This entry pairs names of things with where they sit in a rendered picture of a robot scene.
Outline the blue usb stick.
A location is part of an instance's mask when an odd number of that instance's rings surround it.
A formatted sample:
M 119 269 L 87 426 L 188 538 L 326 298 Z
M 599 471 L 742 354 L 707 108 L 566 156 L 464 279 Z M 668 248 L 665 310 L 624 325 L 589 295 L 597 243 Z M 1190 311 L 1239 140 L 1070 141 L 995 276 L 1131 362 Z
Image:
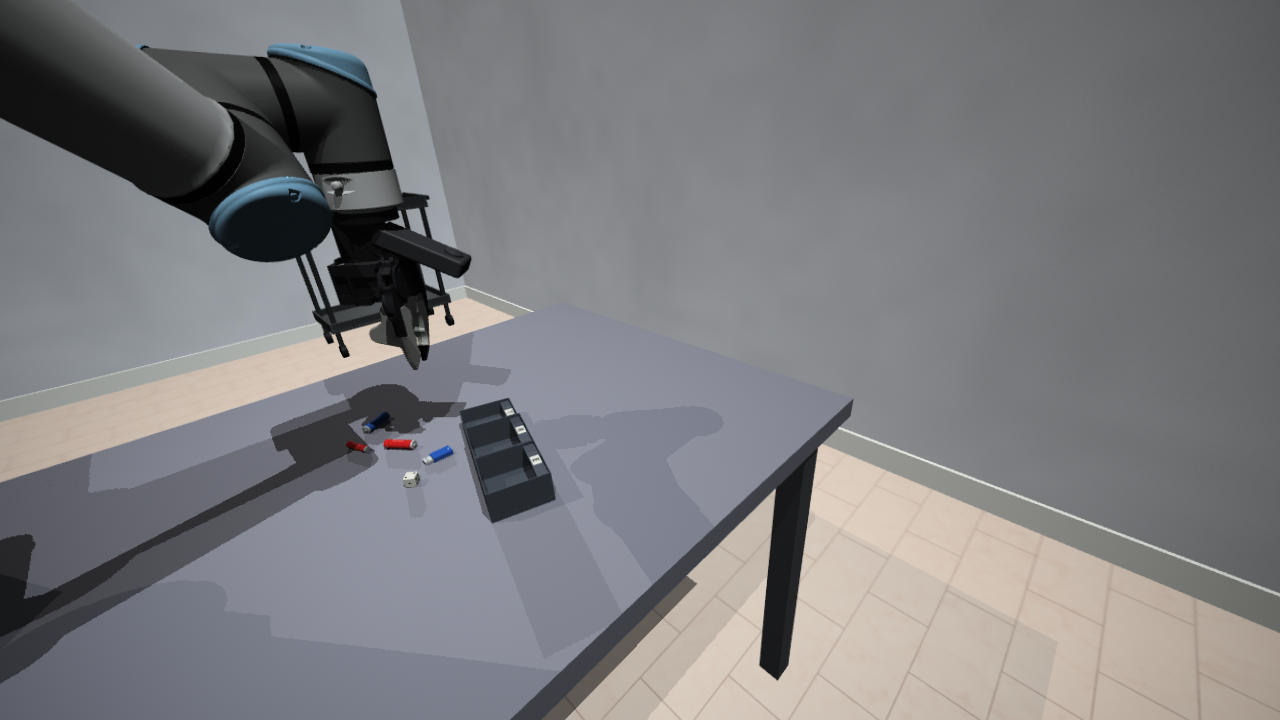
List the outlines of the blue usb stick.
M 445 446 L 443 448 L 436 450 L 433 454 L 429 454 L 430 456 L 424 457 L 424 461 L 426 464 L 429 464 L 429 462 L 438 462 L 442 459 L 451 456 L 452 454 L 453 454 L 453 450 L 449 446 Z

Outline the black rack of three bins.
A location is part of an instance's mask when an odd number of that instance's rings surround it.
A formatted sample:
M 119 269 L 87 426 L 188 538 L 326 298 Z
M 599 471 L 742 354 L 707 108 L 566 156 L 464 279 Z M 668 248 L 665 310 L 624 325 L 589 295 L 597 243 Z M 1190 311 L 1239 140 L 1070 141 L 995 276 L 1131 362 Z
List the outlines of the black rack of three bins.
M 460 416 L 492 523 L 556 500 L 550 470 L 509 398 L 461 410 Z

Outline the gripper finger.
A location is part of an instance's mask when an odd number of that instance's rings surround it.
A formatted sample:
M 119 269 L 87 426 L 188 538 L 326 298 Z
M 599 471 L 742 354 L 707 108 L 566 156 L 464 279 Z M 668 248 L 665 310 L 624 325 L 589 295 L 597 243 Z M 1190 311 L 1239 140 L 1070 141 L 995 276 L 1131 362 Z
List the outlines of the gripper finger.
M 419 370 L 421 352 L 417 337 L 413 334 L 411 311 L 403 306 L 403 300 L 396 293 L 393 278 L 388 279 L 388 286 L 383 287 L 383 290 L 381 323 L 369 331 L 370 338 L 379 345 L 401 347 L 410 366 L 413 370 Z
M 419 340 L 419 350 L 421 352 L 422 361 L 428 360 L 430 340 L 429 340 L 429 310 L 428 310 L 428 293 L 422 283 L 416 296 L 407 299 L 407 304 L 403 306 L 408 307 L 412 314 L 413 333 Z

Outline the blue battery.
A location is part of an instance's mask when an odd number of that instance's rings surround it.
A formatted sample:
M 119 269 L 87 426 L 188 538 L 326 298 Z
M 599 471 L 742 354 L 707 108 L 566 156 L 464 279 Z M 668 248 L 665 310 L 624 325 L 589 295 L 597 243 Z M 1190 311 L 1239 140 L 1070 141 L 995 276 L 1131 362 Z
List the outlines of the blue battery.
M 369 434 L 370 432 L 380 427 L 381 423 L 387 421 L 389 418 L 390 418 L 389 413 L 381 413 L 379 416 L 372 419 L 372 421 L 369 421 L 369 424 L 362 428 L 364 433 Z

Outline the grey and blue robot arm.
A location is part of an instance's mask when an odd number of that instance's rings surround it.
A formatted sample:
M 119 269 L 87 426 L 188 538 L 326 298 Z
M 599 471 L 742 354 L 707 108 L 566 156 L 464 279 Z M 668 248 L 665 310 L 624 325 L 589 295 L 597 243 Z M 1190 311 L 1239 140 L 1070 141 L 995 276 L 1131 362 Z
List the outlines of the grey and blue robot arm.
M 323 243 L 332 211 L 404 201 L 364 61 L 268 56 L 134 46 L 73 0 L 0 0 L 0 118 L 280 263 Z

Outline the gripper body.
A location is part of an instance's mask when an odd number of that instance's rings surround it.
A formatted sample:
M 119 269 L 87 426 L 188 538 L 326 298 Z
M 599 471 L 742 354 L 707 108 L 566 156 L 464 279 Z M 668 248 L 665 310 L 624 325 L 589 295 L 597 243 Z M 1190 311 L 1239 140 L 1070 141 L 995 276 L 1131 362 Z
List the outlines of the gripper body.
M 412 293 L 417 295 L 421 284 L 417 264 L 371 243 L 375 227 L 399 218 L 397 208 L 361 214 L 332 211 L 332 232 L 340 258 L 326 268 L 340 305 L 371 306 L 381 302 L 383 287 L 390 278 L 403 304 Z

